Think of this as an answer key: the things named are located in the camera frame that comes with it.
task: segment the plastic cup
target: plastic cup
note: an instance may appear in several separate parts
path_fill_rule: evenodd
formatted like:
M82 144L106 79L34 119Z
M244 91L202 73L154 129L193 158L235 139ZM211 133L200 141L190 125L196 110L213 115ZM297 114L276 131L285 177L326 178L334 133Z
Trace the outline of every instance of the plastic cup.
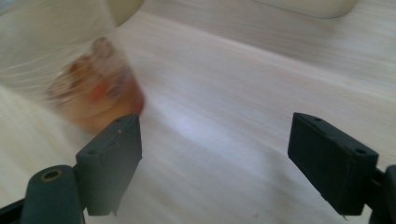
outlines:
M0 83L98 133L144 104L101 0L0 0Z

